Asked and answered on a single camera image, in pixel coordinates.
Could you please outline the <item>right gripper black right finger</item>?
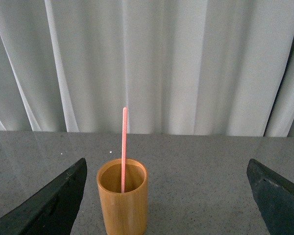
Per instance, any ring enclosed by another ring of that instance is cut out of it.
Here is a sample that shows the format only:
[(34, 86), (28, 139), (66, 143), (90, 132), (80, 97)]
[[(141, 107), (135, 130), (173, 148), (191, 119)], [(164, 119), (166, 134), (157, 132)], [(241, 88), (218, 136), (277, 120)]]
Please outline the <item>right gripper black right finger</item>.
[(271, 235), (294, 235), (294, 183), (255, 159), (246, 174), (253, 198)]

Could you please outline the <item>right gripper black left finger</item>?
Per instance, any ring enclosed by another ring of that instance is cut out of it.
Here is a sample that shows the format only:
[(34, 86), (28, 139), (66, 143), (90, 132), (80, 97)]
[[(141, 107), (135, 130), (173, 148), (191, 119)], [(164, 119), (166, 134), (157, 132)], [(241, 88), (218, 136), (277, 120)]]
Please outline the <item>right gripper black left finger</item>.
[(0, 218), (0, 235), (69, 235), (87, 178), (81, 158), (21, 205)]

